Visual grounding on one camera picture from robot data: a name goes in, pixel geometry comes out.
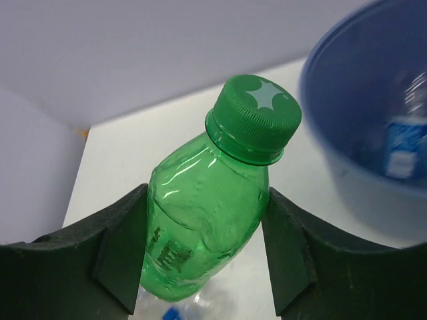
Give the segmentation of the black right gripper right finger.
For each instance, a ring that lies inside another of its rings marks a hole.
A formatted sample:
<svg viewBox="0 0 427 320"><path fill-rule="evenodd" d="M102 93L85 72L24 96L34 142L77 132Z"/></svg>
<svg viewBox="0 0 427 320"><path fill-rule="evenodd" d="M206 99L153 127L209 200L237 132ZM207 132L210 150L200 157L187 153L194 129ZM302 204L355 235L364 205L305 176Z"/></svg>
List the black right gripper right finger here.
<svg viewBox="0 0 427 320"><path fill-rule="evenodd" d="M275 189L262 219L281 319L425 319L426 245L396 249L347 233Z"/></svg>

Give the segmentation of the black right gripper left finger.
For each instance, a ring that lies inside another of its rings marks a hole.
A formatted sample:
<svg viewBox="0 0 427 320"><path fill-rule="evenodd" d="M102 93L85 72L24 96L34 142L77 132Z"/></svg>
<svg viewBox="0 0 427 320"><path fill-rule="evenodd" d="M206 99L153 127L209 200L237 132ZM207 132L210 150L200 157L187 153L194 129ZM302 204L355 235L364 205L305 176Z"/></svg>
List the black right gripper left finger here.
<svg viewBox="0 0 427 320"><path fill-rule="evenodd" d="M127 319L146 246L147 185L31 243L1 246L2 319Z"/></svg>

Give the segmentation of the green plastic bottle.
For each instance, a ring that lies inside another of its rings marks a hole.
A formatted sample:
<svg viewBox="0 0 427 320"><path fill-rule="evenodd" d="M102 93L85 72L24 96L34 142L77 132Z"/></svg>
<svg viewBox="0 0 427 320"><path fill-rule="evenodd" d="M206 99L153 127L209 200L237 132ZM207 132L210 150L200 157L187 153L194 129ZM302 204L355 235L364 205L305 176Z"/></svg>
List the green plastic bottle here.
<svg viewBox="0 0 427 320"><path fill-rule="evenodd" d="M246 245L270 198L268 167L302 120L298 102L257 75L229 78L205 130L152 171L141 286L168 302L199 291Z"/></svg>

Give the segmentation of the small blue label water bottle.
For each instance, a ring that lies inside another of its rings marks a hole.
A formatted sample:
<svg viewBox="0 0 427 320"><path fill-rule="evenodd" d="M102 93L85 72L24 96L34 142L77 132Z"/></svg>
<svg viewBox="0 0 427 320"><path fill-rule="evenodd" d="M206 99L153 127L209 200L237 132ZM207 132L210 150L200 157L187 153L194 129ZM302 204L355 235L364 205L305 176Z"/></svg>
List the small blue label water bottle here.
<svg viewBox="0 0 427 320"><path fill-rule="evenodd" d="M384 173L399 180L426 176L426 72L403 81L386 126Z"/></svg>

